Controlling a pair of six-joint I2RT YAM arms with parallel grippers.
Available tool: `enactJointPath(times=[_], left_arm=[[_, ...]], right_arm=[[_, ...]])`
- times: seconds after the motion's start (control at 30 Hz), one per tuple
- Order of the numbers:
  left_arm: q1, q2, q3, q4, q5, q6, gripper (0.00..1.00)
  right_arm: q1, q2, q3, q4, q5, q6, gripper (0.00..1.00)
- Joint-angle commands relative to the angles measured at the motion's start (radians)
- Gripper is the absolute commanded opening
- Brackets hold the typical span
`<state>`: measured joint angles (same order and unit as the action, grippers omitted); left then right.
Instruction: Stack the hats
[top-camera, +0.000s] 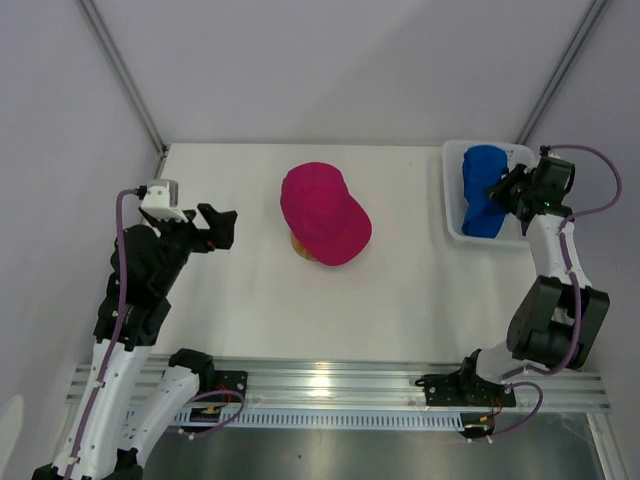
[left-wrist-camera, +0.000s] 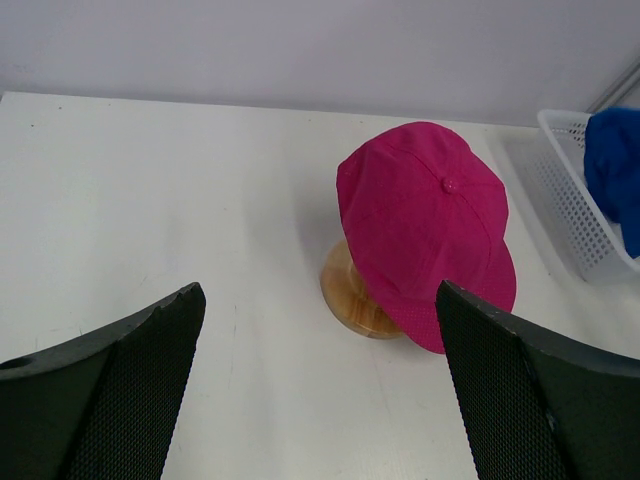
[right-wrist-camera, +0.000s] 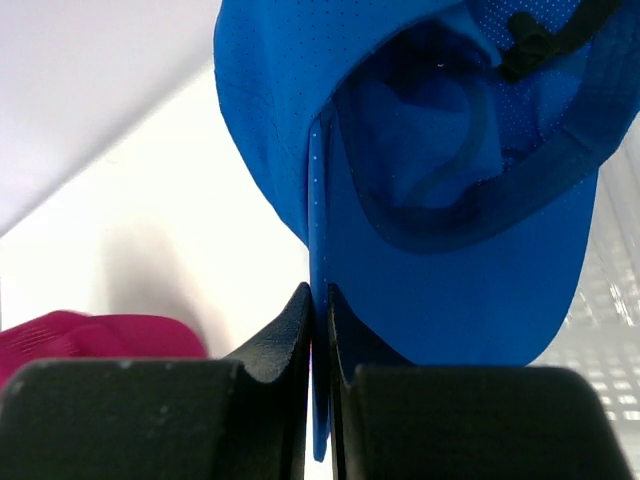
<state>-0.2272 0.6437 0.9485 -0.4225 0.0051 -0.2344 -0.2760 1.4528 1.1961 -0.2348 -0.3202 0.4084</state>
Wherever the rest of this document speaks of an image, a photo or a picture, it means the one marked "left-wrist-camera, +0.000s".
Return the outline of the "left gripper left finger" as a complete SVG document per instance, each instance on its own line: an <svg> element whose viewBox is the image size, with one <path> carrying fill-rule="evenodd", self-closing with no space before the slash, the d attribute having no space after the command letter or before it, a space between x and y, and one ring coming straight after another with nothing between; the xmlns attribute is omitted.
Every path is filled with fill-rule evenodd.
<svg viewBox="0 0 640 480"><path fill-rule="evenodd" d="M205 317L199 283L1 365L4 479L158 479Z"/></svg>

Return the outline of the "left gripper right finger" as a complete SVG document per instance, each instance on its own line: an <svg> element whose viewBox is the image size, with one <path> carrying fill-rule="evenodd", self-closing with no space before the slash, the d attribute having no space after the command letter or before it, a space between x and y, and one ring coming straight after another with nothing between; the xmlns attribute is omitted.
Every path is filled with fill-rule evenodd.
<svg viewBox="0 0 640 480"><path fill-rule="evenodd" d="M636 479L639 362L444 281L436 311L481 479Z"/></svg>

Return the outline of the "blue cap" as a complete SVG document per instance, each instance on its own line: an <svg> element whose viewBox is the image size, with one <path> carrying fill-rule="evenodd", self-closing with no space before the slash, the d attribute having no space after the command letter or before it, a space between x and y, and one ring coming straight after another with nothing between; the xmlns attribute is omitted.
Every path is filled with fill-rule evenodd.
<svg viewBox="0 0 640 480"><path fill-rule="evenodd" d="M639 256L639 110L611 107L585 130L584 176L601 212L620 227L627 254Z"/></svg>

